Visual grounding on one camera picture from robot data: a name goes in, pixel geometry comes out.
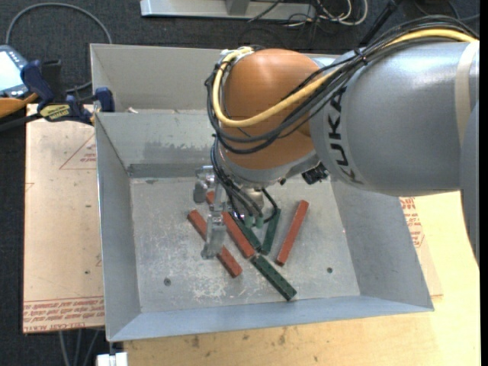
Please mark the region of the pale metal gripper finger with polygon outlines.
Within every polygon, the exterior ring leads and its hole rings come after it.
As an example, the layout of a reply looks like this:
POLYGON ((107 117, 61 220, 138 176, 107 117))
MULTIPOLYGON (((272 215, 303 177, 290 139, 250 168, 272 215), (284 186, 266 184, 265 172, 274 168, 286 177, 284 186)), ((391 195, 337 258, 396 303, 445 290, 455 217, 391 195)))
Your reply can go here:
POLYGON ((212 230, 211 251, 212 256, 216 256, 221 253, 224 236, 226 235, 226 226, 223 223, 214 223, 212 230))
POLYGON ((211 214, 207 216, 206 233, 204 247, 201 251, 201 257, 210 259, 214 257, 214 220, 211 214))

